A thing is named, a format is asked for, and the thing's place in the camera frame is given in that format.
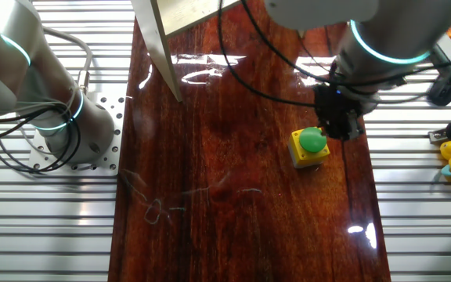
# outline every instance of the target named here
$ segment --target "gray cable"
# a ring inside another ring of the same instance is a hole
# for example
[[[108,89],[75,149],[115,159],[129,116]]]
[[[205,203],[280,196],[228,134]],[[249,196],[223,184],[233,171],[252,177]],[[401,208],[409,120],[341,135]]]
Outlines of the gray cable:
[[[36,150],[37,152],[39,152],[41,154],[53,155],[53,153],[45,152],[44,150],[39,150],[39,148],[37,148],[36,145],[34,145],[32,143],[31,139],[29,139],[27,134],[25,134],[25,130],[23,130],[23,128],[19,128],[19,130],[22,133],[23,138],[27,141],[27,143],[29,143],[29,145],[31,145],[32,149]]]
[[[55,36],[57,38],[62,38],[63,40],[67,40],[69,42],[73,42],[78,44],[81,48],[84,49],[84,51],[86,52],[86,61],[85,61],[85,66],[83,67],[83,71],[88,71],[90,68],[90,65],[92,64],[92,59],[93,59],[93,53],[92,50],[90,49],[90,47],[88,47],[88,45],[83,42],[81,39],[74,37],[70,34],[67,34],[65,32],[62,31],[57,31],[54,30],[52,28],[49,27],[43,27],[43,31],[46,34],[50,34],[52,36]]]

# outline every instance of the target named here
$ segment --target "white panel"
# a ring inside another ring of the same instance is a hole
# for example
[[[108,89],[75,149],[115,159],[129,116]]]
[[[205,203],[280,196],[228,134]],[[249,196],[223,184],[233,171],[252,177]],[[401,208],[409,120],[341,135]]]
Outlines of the white panel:
[[[392,282],[451,282],[451,275],[392,274]]]
[[[451,273],[451,255],[389,255],[389,268],[394,272]]]
[[[386,237],[389,254],[451,253],[451,237]]]
[[[110,252],[110,236],[105,237],[10,237],[0,236],[0,252],[103,253]]]
[[[0,271],[104,272],[109,255],[0,255]]]
[[[107,217],[114,214],[114,202],[0,202],[0,216]]]
[[[451,201],[380,201],[384,217],[451,217]]]
[[[0,234],[13,235],[60,235],[60,236],[110,236],[113,227],[62,227],[62,226],[0,226]]]
[[[41,282],[41,281],[55,281],[55,282],[105,282],[107,281],[107,274],[74,274],[74,275],[53,275],[53,274],[19,274],[0,273],[0,281],[12,282]]]
[[[386,236],[386,240],[390,238],[390,236],[401,236],[398,237],[397,244],[402,244],[403,240],[407,242],[408,238],[405,236],[418,236],[418,238],[426,239],[426,236],[442,236],[442,235],[450,235],[451,236],[451,226],[429,226],[429,227],[384,227],[384,234]],[[444,252],[451,252],[451,248],[447,248]]]

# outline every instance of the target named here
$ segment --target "metal bracket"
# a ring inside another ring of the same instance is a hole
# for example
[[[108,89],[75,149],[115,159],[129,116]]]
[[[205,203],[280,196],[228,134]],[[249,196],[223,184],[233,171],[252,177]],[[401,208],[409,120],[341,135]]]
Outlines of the metal bracket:
[[[97,160],[91,164],[66,164],[53,172],[47,172],[44,175],[36,175],[40,178],[111,178],[117,175],[120,159],[121,137],[123,133],[124,107],[126,104],[126,95],[97,96],[96,102],[104,107],[114,121],[114,138],[110,144],[110,149],[104,152]],[[49,152],[39,131],[36,131],[33,140],[34,145],[44,151]],[[31,167],[39,166],[44,168],[56,160],[55,157],[32,150],[28,165]]]

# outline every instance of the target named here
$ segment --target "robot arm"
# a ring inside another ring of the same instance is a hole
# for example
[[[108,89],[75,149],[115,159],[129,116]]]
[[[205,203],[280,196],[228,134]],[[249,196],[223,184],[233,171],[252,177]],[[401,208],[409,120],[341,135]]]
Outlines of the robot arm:
[[[87,74],[82,72],[80,79],[86,80]],[[70,105],[81,133],[79,150],[71,162],[89,163],[109,147],[114,122],[105,109],[85,94],[49,48],[33,5],[28,0],[0,0],[0,115],[29,113],[18,104],[59,101]],[[63,130],[67,123],[62,114],[48,111],[31,124],[57,157],[63,150],[72,154],[72,148],[62,149],[70,138],[68,131]],[[73,143],[78,137],[74,133]]]
[[[318,21],[321,25],[350,20],[334,61],[334,71],[344,77],[339,80],[366,83],[384,79],[380,84],[352,88],[316,86],[316,104],[333,105],[316,109],[320,126],[329,137],[343,140],[363,132],[358,118],[374,109],[379,90],[404,83],[388,78],[411,71],[428,57],[433,61],[439,58],[440,53],[432,50],[451,26],[451,1],[446,0],[266,0],[265,4],[278,24],[299,30],[316,27]],[[347,13],[336,7],[346,7]],[[451,101],[442,89],[437,90],[429,93],[433,100],[438,95],[438,99]]]

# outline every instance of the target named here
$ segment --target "cable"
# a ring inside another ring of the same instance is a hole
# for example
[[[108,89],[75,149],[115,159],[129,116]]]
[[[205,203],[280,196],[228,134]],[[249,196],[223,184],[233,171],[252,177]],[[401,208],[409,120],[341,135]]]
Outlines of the cable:
[[[295,65],[294,63],[292,63],[288,58],[285,57],[284,54],[282,54],[276,47],[274,47],[274,45],[272,45],[272,43],[267,39],[267,37],[264,35],[264,33],[261,31],[260,27],[257,25],[257,22],[255,21],[253,15],[251,14],[250,9],[248,8],[248,5],[246,3],[246,0],[241,0],[241,3],[243,5],[243,8],[245,10],[245,12],[247,12],[248,18],[250,19],[251,23],[254,26],[254,29],[257,31],[259,37],[261,38],[261,40],[279,57],[281,58],[283,61],[285,61],[285,63],[287,63],[288,65],[290,65],[291,67],[297,69],[298,71],[302,72],[303,74],[316,79],[317,81],[321,81],[321,82],[326,82],[326,83],[330,83],[333,85],[341,85],[341,86],[368,86],[368,85],[377,85],[383,82],[388,82],[391,80],[396,80],[399,78],[403,78],[406,75],[411,75],[411,74],[417,74],[420,73],[422,71],[427,71],[427,70],[433,70],[433,69],[437,69],[440,67],[448,67],[451,66],[451,62],[448,63],[440,63],[438,65],[433,65],[431,67],[425,67],[425,68],[421,68],[418,70],[412,70],[412,71],[408,71],[408,72],[404,72],[402,74],[396,74],[396,75],[392,75],[391,77],[388,78],[380,78],[380,79],[376,79],[376,80],[371,80],[371,81],[365,81],[365,82],[344,82],[344,81],[335,81],[335,80],[331,80],[331,79],[327,79],[325,77],[320,77],[318,75],[314,75],[309,73],[308,71],[300,68],[299,66]]]
[[[325,35],[327,37],[328,54],[330,56],[334,56],[334,53],[332,52],[332,42],[330,42],[330,36],[328,36],[328,27],[327,26],[324,26],[324,27],[325,27]]]
[[[0,118],[0,122],[19,121],[19,120],[24,119],[24,118],[33,117],[36,114],[43,114],[43,113],[45,113],[45,112],[47,112],[49,110],[53,110],[53,109],[56,109],[56,106],[54,106],[54,107],[46,107],[44,109],[37,110],[37,111],[29,113],[29,114],[23,114],[23,115],[18,116],[18,117]]]
[[[224,46],[224,40],[223,40],[223,34],[222,34],[222,3],[223,3],[223,0],[219,0],[219,4],[218,4],[218,22],[217,22],[217,32],[218,32],[218,43],[219,43],[219,45],[220,45],[220,49],[221,49],[221,52],[222,52],[222,55],[224,56],[224,58],[225,58],[225,62],[227,63],[227,67],[228,67],[228,69],[229,69],[229,71],[231,72],[231,74],[233,75],[233,77],[241,84],[241,85],[243,85],[245,88],[247,88],[248,90],[250,90],[250,91],[252,91],[255,95],[258,95],[258,96],[260,96],[260,97],[262,97],[262,98],[265,98],[265,99],[270,99],[270,100],[272,100],[272,101],[274,101],[274,102],[278,102],[278,103],[285,103],[285,104],[289,104],[289,105],[295,105],[295,106],[302,106],[302,107],[313,107],[313,108],[316,108],[316,107],[329,107],[329,106],[326,106],[326,105],[315,105],[315,104],[313,104],[313,103],[303,103],[303,102],[298,102],[298,101],[293,101],[293,100],[288,100],[288,99],[281,99],[281,98],[278,98],[278,97],[275,97],[275,96],[270,96],[270,95],[268,95],[268,94],[265,94],[264,92],[261,92],[261,91],[259,91],[259,90],[257,90],[257,89],[255,89],[255,88],[253,88],[251,85],[249,85],[248,83],[246,83],[243,79],[241,79],[240,78],[240,76],[238,75],[238,73],[233,69],[233,66],[230,64],[230,62],[229,62],[229,59],[227,58],[227,52],[226,52],[226,48],[225,48],[225,46]],[[427,71],[427,70],[432,70],[432,69],[436,69],[436,68],[443,68],[443,67],[448,67],[448,66],[451,66],[451,62],[448,62],[448,63],[440,63],[440,64],[437,64],[437,65],[433,65],[433,66],[430,66],[430,67],[422,67],[422,68],[418,68],[417,70],[412,70],[412,71],[410,71],[410,72],[408,72],[408,73],[405,73],[405,74],[397,74],[397,75],[395,75],[395,76],[392,76],[392,77],[390,77],[390,78],[388,78],[386,81],[388,81],[388,80],[390,80],[390,79],[398,79],[398,78],[403,78],[405,75],[411,75],[411,74],[417,74],[417,73],[420,73],[420,72],[423,72],[423,71]],[[299,69],[302,73],[307,73],[305,70],[301,70],[299,67],[297,67],[297,66],[294,66],[295,68],[297,68],[297,69]],[[378,103],[388,103],[388,101],[379,101]]]
[[[12,160],[14,160],[17,164],[19,164],[21,166],[20,167],[16,167],[14,165],[11,165],[8,161],[6,161],[4,159],[4,157],[2,157],[2,155],[0,154],[0,160],[9,168],[14,169],[18,172],[28,172],[28,173],[42,173],[42,172],[52,172],[55,171],[61,167],[63,167],[65,164],[67,164],[72,157],[77,153],[79,146],[81,145],[81,131],[79,129],[79,126],[77,124],[77,122],[75,120],[70,121],[69,125],[74,125],[74,127],[76,128],[76,132],[78,134],[78,141],[76,143],[76,147],[74,148],[73,152],[71,153],[71,155],[65,160],[63,161],[62,164],[58,164],[60,161],[63,160],[63,158],[65,157],[65,155],[67,154],[68,148],[70,147],[70,145],[72,144],[72,133],[70,132],[70,128],[67,126],[67,131],[68,131],[68,138],[67,138],[67,144],[66,144],[66,149],[62,152],[62,154],[53,162],[51,163],[49,166],[47,166],[46,168],[42,168],[42,169],[36,169],[36,168],[32,168],[29,167],[25,164],[23,164],[22,162],[18,161],[12,154],[10,154],[8,152],[8,150],[5,148],[4,144],[2,143],[2,141],[0,140],[0,147],[2,148],[2,151],[7,154]]]
[[[30,121],[32,121],[35,117],[28,117],[26,118],[24,121],[20,122],[18,125],[12,127],[11,129],[3,132],[0,134],[0,138],[7,136],[8,134],[16,131],[18,128],[21,128],[22,126],[24,126],[25,124],[29,123]]]
[[[32,149],[36,150],[37,152],[41,153],[41,154],[47,154],[47,155],[53,155],[54,153],[52,152],[45,152],[43,150],[39,150],[39,148],[36,147],[36,145],[34,145],[32,143],[32,141],[29,139],[29,136],[27,136],[27,134],[25,133],[25,130],[23,130],[23,128],[19,128],[20,133],[22,133],[23,138],[27,141],[27,143],[29,144],[29,146],[32,147]]]
[[[92,50],[90,49],[90,47],[85,42],[83,42],[81,39],[79,39],[79,38],[77,38],[77,37],[75,37],[73,35],[67,34],[67,33],[62,32],[62,31],[54,30],[54,29],[52,29],[50,27],[43,27],[43,31],[46,34],[50,34],[50,35],[55,36],[57,38],[62,38],[62,39],[67,40],[69,42],[76,43],[81,48],[83,48],[84,51],[86,52],[86,61],[85,61],[85,65],[83,66],[82,71],[88,71],[89,70],[90,65],[92,64],[93,53],[92,53]]]
[[[262,92],[260,90],[257,90],[255,88],[253,88],[248,83],[246,83],[243,79],[240,78],[238,73],[233,69],[233,66],[229,62],[229,59],[227,58],[226,47],[224,46],[224,40],[223,40],[223,37],[222,37],[222,2],[223,2],[223,0],[219,0],[219,4],[218,4],[218,21],[217,21],[218,43],[220,44],[220,50],[222,51],[222,54],[224,55],[224,59],[225,59],[225,62],[227,63],[227,67],[229,68],[229,71],[231,72],[233,77],[242,86],[246,87],[248,90],[252,91],[254,94],[256,94],[256,95],[258,95],[258,96],[260,96],[262,98],[270,99],[270,100],[272,100],[274,102],[285,103],[285,104],[295,105],[295,106],[320,107],[320,106],[316,106],[315,104],[311,104],[311,103],[297,102],[297,101],[281,99],[281,98],[278,98],[278,97],[270,96],[270,95],[265,94],[264,92]]]
[[[301,44],[301,47],[304,49],[304,51],[307,53],[307,55],[308,55],[309,57],[311,57],[311,59],[314,61],[314,63],[316,63],[316,65],[318,65],[319,67],[321,67],[321,68],[324,69],[325,71],[330,72],[329,69],[325,68],[321,63],[319,63],[318,61],[316,61],[316,59],[314,58],[314,56],[312,56],[312,54],[309,52],[309,50],[307,50],[307,48],[305,47],[304,41],[302,40],[302,37],[300,37],[300,35],[298,35],[298,33],[297,33],[297,38],[298,38],[298,41],[299,41],[300,44]]]

